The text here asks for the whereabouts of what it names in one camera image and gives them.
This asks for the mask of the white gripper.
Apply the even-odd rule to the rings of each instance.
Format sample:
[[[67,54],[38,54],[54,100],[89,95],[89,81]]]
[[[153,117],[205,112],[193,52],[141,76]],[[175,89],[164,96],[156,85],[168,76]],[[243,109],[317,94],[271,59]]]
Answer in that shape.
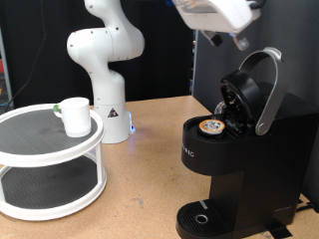
[[[247,38],[240,33],[260,15],[252,9],[254,1],[248,0],[172,0],[184,23],[190,29],[201,30],[201,34],[212,46],[222,43],[215,32],[231,33],[239,51],[249,47]]]

